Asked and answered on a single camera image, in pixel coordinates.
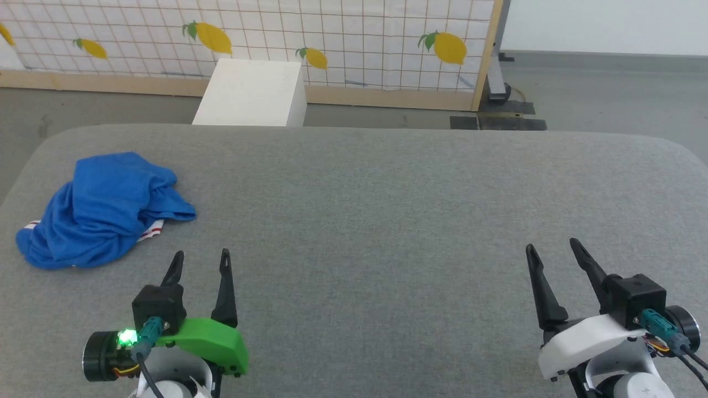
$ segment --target wooden frame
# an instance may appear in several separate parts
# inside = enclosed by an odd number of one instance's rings
[[[454,91],[383,91],[305,86],[308,103],[477,111],[489,70],[503,0],[494,0],[482,61],[473,93]],[[208,80],[161,77],[100,76],[29,71],[0,71],[0,87],[201,97]]]

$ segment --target blue cloth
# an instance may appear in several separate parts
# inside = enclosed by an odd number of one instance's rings
[[[79,160],[74,180],[54,194],[40,224],[20,229],[17,246],[44,269],[115,260],[156,220],[196,217],[194,206],[172,188],[175,182],[172,170],[134,152]]]

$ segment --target grid wallpaper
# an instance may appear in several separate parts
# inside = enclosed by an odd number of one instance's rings
[[[473,91],[493,0],[4,0],[32,70],[209,79],[219,58],[297,61],[307,84]]]

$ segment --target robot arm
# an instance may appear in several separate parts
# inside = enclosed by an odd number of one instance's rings
[[[667,307],[666,290],[645,275],[607,275],[579,240],[571,239],[570,243],[578,264],[588,274],[600,315],[569,320],[546,280],[541,258],[533,245],[527,246],[531,286],[543,330],[539,366],[544,378],[555,382],[567,375],[578,398],[673,398],[653,359],[680,356],[687,363],[684,353],[698,358],[696,321],[682,307]],[[699,379],[706,385],[702,376]]]
[[[91,335],[82,360],[88,381],[138,377],[131,398],[219,398],[223,375],[246,374],[249,355],[236,329],[229,251],[222,251],[210,318],[187,318],[179,284],[183,260],[178,251],[160,286],[146,285],[133,300],[135,329]]]

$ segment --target gray fabric surface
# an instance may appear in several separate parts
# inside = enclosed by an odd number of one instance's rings
[[[93,270],[29,266],[14,234],[39,218],[77,159],[135,150],[178,176],[198,218],[166,225]],[[598,304],[568,245],[608,273],[645,273],[708,324],[708,169],[639,136],[188,125],[86,127],[49,138],[0,207],[0,394],[124,397],[88,383],[92,331],[185,251],[190,316],[234,257],[251,372],[223,397],[572,397],[537,368],[541,331],[524,246],[571,316]],[[704,394],[657,360],[677,397]]]

